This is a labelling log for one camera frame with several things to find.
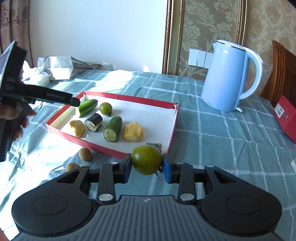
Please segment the light switch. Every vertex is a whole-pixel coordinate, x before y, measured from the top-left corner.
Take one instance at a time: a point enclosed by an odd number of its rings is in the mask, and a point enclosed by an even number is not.
[[[196,66],[197,63],[197,49],[189,49],[188,65]]]
[[[206,56],[207,52],[206,51],[202,51],[199,50],[197,53],[197,66],[198,67],[204,67],[205,65],[205,56]]]
[[[207,55],[205,57],[205,65],[204,65],[205,69],[208,69],[211,67],[211,64],[213,62],[213,58],[214,58],[214,54],[207,52]]]

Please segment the kettle handle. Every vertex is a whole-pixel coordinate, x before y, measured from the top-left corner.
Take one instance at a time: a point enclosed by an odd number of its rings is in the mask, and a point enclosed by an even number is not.
[[[254,83],[252,84],[250,89],[248,89],[246,92],[241,94],[241,96],[239,97],[240,100],[245,99],[248,96],[250,96],[251,94],[253,94],[255,92],[255,90],[258,88],[258,86],[260,85],[260,82],[263,77],[263,61],[262,61],[262,59],[255,51],[253,51],[249,48],[246,48],[246,47],[244,47],[244,48],[246,49],[247,57],[250,58],[256,66],[256,76],[255,76]]]

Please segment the green tomato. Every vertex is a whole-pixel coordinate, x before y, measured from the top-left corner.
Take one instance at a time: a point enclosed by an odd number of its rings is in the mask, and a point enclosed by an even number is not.
[[[163,156],[155,146],[137,146],[131,153],[131,163],[138,173],[152,175],[162,166]]]
[[[110,116],[112,114],[112,105],[107,102],[104,102],[100,105],[100,111],[102,115]]]

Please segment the wooden chair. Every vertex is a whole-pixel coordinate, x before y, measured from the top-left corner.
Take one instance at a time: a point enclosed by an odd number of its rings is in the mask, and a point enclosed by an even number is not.
[[[296,107],[296,56],[277,41],[272,41],[273,69],[260,95],[275,107],[284,95]]]

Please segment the potato piece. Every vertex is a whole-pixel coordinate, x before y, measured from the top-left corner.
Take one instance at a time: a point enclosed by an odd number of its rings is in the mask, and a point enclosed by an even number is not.
[[[123,128],[123,138],[126,141],[138,142],[143,140],[144,132],[138,122],[131,122]]]
[[[85,131],[85,125],[80,120],[72,120],[69,122],[71,129],[76,137],[81,137]]]
[[[87,148],[81,148],[79,151],[79,157],[82,161],[91,161],[91,151]]]
[[[65,169],[66,169],[66,172],[68,172],[76,167],[79,167],[78,164],[76,164],[75,162],[70,162],[66,165]]]

